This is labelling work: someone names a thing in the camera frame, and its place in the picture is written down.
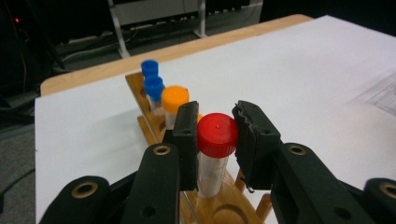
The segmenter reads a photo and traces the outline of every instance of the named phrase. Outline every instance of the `clear plastic tube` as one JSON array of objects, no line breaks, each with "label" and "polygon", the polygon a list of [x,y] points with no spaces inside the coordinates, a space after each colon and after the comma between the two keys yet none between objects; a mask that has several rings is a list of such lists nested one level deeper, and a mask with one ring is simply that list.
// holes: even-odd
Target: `clear plastic tube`
[{"label": "clear plastic tube", "polygon": [[228,115],[212,113],[198,122],[198,197],[211,198],[219,193],[237,138],[235,121]]},{"label": "clear plastic tube", "polygon": [[165,111],[165,126],[167,130],[173,130],[175,128],[176,116],[177,114]]},{"label": "clear plastic tube", "polygon": [[155,101],[151,97],[148,97],[148,102],[151,114],[153,114],[154,116],[162,116],[164,114],[163,104],[161,103],[161,100]]},{"label": "clear plastic tube", "polygon": [[217,159],[198,153],[198,197],[211,198],[219,193],[227,161],[228,157]]}]

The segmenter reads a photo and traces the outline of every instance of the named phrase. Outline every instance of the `floor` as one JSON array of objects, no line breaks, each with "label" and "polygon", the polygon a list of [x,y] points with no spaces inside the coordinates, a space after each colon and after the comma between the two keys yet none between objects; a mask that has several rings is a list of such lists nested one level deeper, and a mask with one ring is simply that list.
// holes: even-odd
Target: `floor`
[{"label": "floor", "polygon": [[[211,14],[207,17],[206,34],[256,24],[261,9],[262,0],[251,0],[250,6],[241,10]],[[130,32],[124,32],[124,36],[129,53],[136,55],[197,39],[192,33],[197,25],[196,18],[170,21],[140,29],[133,27]],[[73,40],[58,46],[57,50],[65,69],[55,63],[52,67],[55,75],[120,59],[117,38],[112,34]],[[22,104],[37,96],[34,91],[25,92],[10,101]],[[34,109],[27,113],[34,114]],[[0,155],[0,197],[4,195],[0,223],[35,223],[35,125],[0,125]]]}]

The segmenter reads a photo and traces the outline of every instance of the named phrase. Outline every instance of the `wooden test tube rack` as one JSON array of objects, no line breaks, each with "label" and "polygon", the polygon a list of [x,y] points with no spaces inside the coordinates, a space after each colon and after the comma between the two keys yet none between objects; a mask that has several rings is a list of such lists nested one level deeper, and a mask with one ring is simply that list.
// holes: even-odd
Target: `wooden test tube rack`
[{"label": "wooden test tube rack", "polygon": [[[143,75],[136,73],[126,76],[127,83],[139,104],[142,116],[137,118],[148,145],[161,143],[165,129],[165,117],[150,113],[149,101],[143,87]],[[220,193],[210,199],[199,198],[197,191],[180,192],[180,217],[183,223],[263,223],[271,211],[269,194],[254,209],[244,195],[244,182],[239,172],[236,181],[226,172]]]}]

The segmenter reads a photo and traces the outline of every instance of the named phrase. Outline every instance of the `plastic vial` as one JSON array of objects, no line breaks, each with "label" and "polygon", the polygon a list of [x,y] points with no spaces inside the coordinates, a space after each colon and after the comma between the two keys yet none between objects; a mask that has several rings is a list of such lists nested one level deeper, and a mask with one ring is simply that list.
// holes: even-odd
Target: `plastic vial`
[{"label": "plastic vial", "polygon": [[162,93],[163,93],[163,79],[157,76],[146,77],[143,81],[150,111],[155,116],[163,115]]},{"label": "plastic vial", "polygon": [[140,64],[143,77],[158,76],[158,63],[155,60],[145,60]]},{"label": "plastic vial", "polygon": [[216,196],[225,175],[228,157],[235,151],[238,130],[225,114],[213,113],[201,118],[197,128],[198,196]]},{"label": "plastic vial", "polygon": [[163,90],[163,109],[165,110],[165,126],[167,130],[174,129],[178,108],[189,100],[189,91],[184,87],[170,86]]}]

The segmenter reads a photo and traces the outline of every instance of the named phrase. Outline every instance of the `white paper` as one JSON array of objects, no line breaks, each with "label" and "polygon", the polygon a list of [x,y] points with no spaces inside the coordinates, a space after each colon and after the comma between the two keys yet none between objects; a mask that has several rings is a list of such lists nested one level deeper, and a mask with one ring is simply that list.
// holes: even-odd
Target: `white paper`
[{"label": "white paper", "polygon": [[[362,189],[369,178],[396,179],[396,117],[370,101],[396,74],[395,62],[395,37],[323,17],[162,63],[160,76],[187,87],[202,114],[231,116],[238,100],[258,105],[283,142],[312,148],[337,178]],[[36,101],[37,220],[71,180],[111,183],[137,169],[128,161],[145,148],[138,115],[123,75]],[[234,156],[228,169],[236,176]],[[261,196],[248,195],[254,205]]]}]

